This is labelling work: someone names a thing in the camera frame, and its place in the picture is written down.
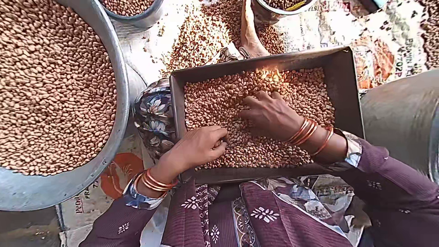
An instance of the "sleeve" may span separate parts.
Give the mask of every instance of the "sleeve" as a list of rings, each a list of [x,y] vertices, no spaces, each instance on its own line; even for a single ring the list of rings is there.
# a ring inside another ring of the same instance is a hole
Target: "sleeve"
[[[138,247],[143,228],[167,195],[149,198],[135,190],[135,176],[125,188],[123,196],[97,218],[80,247]]]
[[[389,157],[383,147],[346,132],[348,155],[338,176],[351,185],[367,206],[398,210],[439,208],[439,186],[408,165]]]

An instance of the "floor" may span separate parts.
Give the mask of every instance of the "floor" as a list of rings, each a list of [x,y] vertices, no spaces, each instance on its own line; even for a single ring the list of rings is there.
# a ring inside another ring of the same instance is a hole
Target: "floor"
[[[36,211],[0,211],[0,247],[59,247],[55,207]]]

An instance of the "bangle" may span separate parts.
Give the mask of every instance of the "bangle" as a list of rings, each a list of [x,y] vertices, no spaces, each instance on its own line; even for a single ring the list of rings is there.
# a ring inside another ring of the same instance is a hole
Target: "bangle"
[[[306,142],[311,137],[311,135],[314,133],[314,131],[316,131],[317,123],[314,122],[313,120],[310,120],[310,121],[311,121],[311,126],[310,126],[309,130],[299,140],[292,143],[293,146],[299,146],[300,144]]]
[[[296,137],[298,137],[298,136],[299,136],[299,135],[300,135],[300,134],[306,129],[306,127],[308,126],[308,124],[309,124],[309,121],[308,121],[307,118],[305,118],[304,121],[303,121],[302,126],[301,126],[300,129],[299,129],[299,131],[296,132],[296,134],[294,134],[290,139],[288,139],[288,140],[286,141],[286,143],[292,143],[292,142],[295,142]]]
[[[323,145],[321,147],[319,147],[319,149],[317,149],[317,151],[315,151],[313,154],[310,154],[309,156],[316,156],[318,153],[320,153],[320,151],[322,151],[326,145],[329,142],[329,139],[331,139],[332,135],[334,134],[334,128],[333,127],[329,127],[329,134],[325,139],[325,142],[323,143]]]
[[[139,190],[137,190],[137,184],[139,182],[140,177],[142,176],[142,174],[138,175],[137,178],[134,180],[134,190],[139,193]]]
[[[149,169],[146,170],[146,175],[147,175],[148,178],[149,178],[151,181],[153,181],[154,183],[156,183],[156,184],[158,184],[158,185],[160,185],[160,186],[163,186],[163,187],[167,187],[167,188],[169,188],[169,189],[177,185],[177,181],[175,181],[175,182],[172,183],[172,184],[164,184],[164,183],[161,183],[161,182],[155,180],[155,179],[151,176],[151,172],[149,171]]]
[[[164,192],[164,191],[167,191],[169,189],[169,188],[163,188],[163,187],[154,185],[153,183],[149,182],[148,179],[145,177],[145,173],[143,173],[141,175],[141,181],[143,182],[143,184],[146,187],[148,187],[148,188],[150,188],[152,190],[155,190],[155,191]]]

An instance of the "woman's left hand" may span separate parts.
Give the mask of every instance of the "woman's left hand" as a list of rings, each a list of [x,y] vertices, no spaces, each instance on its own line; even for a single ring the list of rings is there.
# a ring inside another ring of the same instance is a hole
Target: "woman's left hand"
[[[191,130],[151,169],[151,176],[163,183],[170,183],[187,169],[203,165],[223,155],[227,142],[227,130],[220,126],[201,127]]]

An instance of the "aluminum bowl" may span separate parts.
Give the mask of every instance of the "aluminum bowl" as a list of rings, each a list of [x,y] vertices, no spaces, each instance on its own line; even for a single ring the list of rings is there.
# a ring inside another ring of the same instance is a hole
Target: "aluminum bowl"
[[[116,77],[117,110],[102,151],[87,164],[54,176],[25,176],[0,167],[0,210],[29,211],[61,203],[84,190],[111,163],[122,142],[129,114],[128,76],[116,32],[98,0],[58,0],[71,7],[100,37]]]
[[[118,15],[111,12],[103,4],[102,7],[111,19],[145,29],[152,27],[163,15],[163,0],[155,0],[149,8],[135,16]]]
[[[276,9],[268,5],[265,0],[252,0],[252,9],[255,13],[255,20],[264,24],[272,25],[281,18],[300,14],[316,3],[317,0],[306,0],[306,3],[294,11]]]

